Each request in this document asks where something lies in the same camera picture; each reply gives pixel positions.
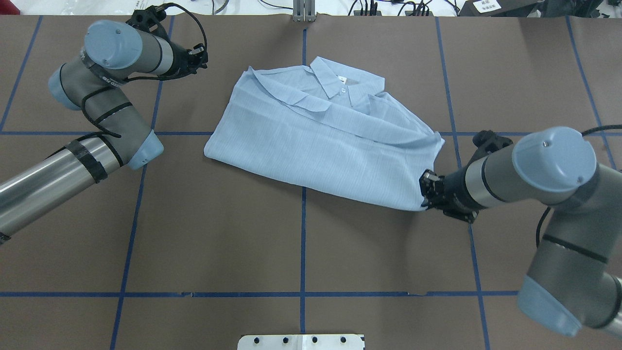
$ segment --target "metal bracket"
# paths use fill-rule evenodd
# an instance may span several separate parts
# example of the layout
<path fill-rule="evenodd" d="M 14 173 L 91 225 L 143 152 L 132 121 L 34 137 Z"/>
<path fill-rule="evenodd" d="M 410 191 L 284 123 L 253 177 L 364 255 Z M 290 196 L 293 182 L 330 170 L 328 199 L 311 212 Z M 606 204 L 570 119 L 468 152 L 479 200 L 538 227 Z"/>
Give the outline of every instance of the metal bracket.
<path fill-rule="evenodd" d="M 243 336 L 238 350 L 364 350 L 362 334 L 282 334 Z"/>
<path fill-rule="evenodd" d="M 315 0 L 294 0 L 294 22 L 315 22 Z"/>

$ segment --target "light blue shirt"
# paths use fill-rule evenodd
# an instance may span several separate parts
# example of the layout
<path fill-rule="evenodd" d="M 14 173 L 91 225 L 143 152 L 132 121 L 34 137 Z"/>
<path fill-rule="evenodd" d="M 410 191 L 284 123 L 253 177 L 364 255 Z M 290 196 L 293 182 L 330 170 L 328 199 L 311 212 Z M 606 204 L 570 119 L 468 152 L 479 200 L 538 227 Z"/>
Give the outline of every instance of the light blue shirt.
<path fill-rule="evenodd" d="M 317 57 L 249 67 L 206 157 L 356 201 L 422 210 L 419 178 L 444 140 L 384 92 L 384 78 Z"/>

